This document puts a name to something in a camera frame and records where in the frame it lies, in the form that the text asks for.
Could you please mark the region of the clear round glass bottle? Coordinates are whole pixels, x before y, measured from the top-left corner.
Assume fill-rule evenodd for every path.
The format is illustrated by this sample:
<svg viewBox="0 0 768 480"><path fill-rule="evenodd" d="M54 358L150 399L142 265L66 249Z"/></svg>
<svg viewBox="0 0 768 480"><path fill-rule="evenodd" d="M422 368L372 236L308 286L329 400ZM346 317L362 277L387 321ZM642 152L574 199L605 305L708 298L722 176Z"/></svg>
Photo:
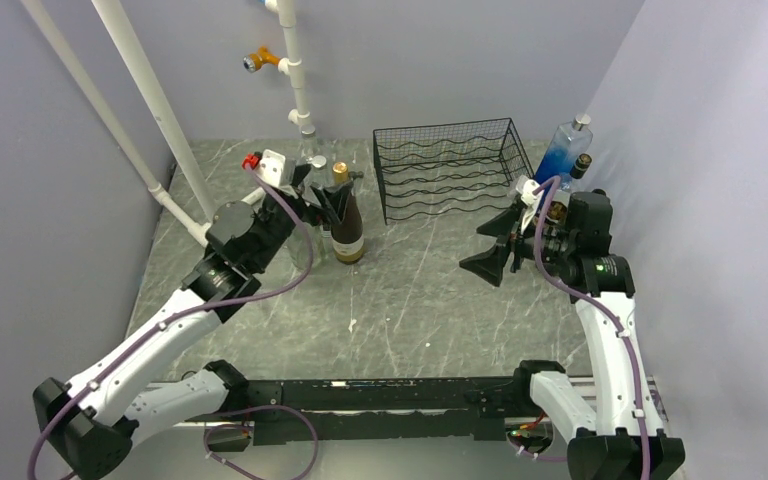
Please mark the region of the clear round glass bottle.
<svg viewBox="0 0 768 480"><path fill-rule="evenodd" d="M313 124L307 124L300 127L302 138L300 157L310 164L314 170L321 170L327 163L326 157L322 153L322 146Z"/></svg>

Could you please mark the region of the brown bottle gold foil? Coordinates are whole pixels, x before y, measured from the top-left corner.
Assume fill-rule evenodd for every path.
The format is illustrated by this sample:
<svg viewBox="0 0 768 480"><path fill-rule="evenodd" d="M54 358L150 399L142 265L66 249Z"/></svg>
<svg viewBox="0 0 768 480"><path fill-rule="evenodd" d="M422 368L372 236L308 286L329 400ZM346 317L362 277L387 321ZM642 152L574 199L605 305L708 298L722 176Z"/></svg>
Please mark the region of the brown bottle gold foil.
<svg viewBox="0 0 768 480"><path fill-rule="evenodd" d="M363 221L353 192L351 172L346 163L337 162L332 167L337 186L348 183L348 197L341 223L331 227L331 241L335 257L344 264L358 262L365 252Z"/></svg>

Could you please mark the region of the clear bottle black gold cap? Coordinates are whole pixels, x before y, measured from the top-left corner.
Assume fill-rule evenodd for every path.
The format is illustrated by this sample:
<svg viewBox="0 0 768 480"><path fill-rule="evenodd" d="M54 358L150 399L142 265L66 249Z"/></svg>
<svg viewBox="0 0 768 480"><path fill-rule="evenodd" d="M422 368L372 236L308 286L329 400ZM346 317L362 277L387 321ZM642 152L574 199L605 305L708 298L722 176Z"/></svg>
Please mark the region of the clear bottle black gold cap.
<svg viewBox="0 0 768 480"><path fill-rule="evenodd" d="M568 205L572 193L575 191L577 184L587 173L587 170L592 165L592 157L587 153L580 154L571 170L561 176L561 183L556 191L552 202L550 203L547 219L551 223L560 224L565 220L568 211Z"/></svg>

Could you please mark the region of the blue square glass bottle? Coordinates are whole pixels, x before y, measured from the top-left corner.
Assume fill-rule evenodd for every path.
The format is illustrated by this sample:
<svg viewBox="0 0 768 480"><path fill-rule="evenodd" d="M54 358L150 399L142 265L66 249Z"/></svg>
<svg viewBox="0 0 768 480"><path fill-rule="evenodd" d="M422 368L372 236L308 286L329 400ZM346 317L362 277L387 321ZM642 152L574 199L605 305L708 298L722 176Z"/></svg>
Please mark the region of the blue square glass bottle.
<svg viewBox="0 0 768 480"><path fill-rule="evenodd" d="M554 197L556 201L567 200L571 194L571 170L592 142L590 122L589 115L578 114L572 121L560 124L534 174L538 184L543 184L553 176L561 177L560 187Z"/></svg>

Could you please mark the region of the clear glass bottle silver cap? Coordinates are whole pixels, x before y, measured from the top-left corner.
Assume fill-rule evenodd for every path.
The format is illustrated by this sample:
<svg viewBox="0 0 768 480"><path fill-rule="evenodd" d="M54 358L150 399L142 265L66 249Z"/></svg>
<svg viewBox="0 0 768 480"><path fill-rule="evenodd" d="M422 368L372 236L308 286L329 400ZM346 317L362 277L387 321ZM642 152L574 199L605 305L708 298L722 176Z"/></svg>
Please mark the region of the clear glass bottle silver cap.
<svg viewBox="0 0 768 480"><path fill-rule="evenodd" d="M317 184L320 187L329 187L333 185L333 174L331 172L329 160L326 156L321 154L311 156L307 159L307 163L311 166L310 173L306 177L307 187L310 187L313 184ZM320 221L319 230L324 239L331 238L331 226L326 217Z"/></svg>

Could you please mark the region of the clear bottle black gold label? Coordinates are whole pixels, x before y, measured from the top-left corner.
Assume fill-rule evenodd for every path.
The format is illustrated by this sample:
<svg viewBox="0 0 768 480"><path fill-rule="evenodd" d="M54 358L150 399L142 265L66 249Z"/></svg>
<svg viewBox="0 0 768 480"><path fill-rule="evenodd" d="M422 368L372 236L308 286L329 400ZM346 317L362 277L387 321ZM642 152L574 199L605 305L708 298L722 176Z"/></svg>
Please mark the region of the clear bottle black gold label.
<svg viewBox="0 0 768 480"><path fill-rule="evenodd" d="M326 257L323 238L316 227L303 223L296 227L284 244L292 265L304 271L308 265L315 269Z"/></svg>

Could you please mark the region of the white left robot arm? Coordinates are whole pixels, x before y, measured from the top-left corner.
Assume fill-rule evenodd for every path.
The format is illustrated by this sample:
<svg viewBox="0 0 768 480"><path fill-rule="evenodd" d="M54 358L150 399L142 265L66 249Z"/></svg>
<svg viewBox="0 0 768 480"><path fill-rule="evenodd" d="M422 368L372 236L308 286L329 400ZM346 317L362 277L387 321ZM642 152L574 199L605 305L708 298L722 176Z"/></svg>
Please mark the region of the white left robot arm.
<svg viewBox="0 0 768 480"><path fill-rule="evenodd" d="M259 275L305 225L340 222L353 184L306 186L306 165L254 160L243 167L265 192L262 204L219 207L203 258L150 320L83 372L64 382L49 378L34 390L40 433L27 461L28 478L35 477L45 446L71 477L101 479L136 446L179 422L213 413L232 420L245 411L247 379L225 361L163 388L150 383L243 306L266 299Z"/></svg>

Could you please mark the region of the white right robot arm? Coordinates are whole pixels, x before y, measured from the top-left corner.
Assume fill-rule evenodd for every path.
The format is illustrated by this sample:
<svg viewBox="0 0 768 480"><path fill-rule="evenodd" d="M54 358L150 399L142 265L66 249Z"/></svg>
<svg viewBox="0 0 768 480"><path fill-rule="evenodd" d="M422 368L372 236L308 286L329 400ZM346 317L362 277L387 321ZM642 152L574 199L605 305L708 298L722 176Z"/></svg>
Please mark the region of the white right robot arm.
<svg viewBox="0 0 768 480"><path fill-rule="evenodd" d="M566 443L573 479L669 479L686 459L684 443L667 434L647 385L631 268L610 251L610 200L601 191L575 193L565 218L542 228L536 205L516 200L477 227L495 243L460 266L500 286L514 256L560 281L585 332L596 394L593 404L585 401L556 361L526 360L515 372L512 404L524 415L548 416Z"/></svg>

